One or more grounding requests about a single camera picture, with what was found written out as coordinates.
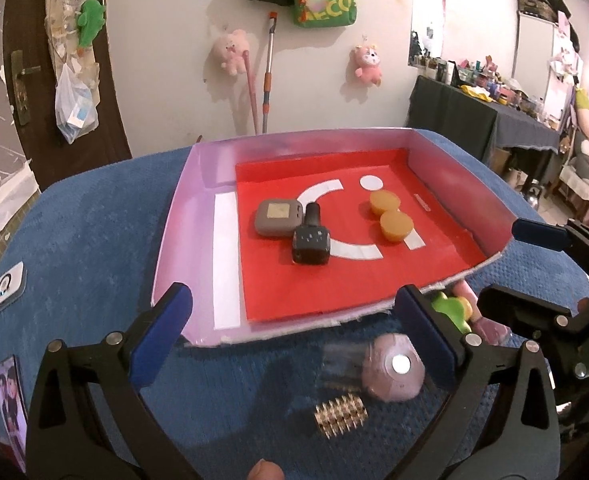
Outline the operator thumb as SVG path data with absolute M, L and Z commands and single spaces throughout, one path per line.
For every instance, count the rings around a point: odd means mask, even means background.
M 285 480 L 284 471 L 274 462 L 259 460 L 249 471 L 248 480 Z

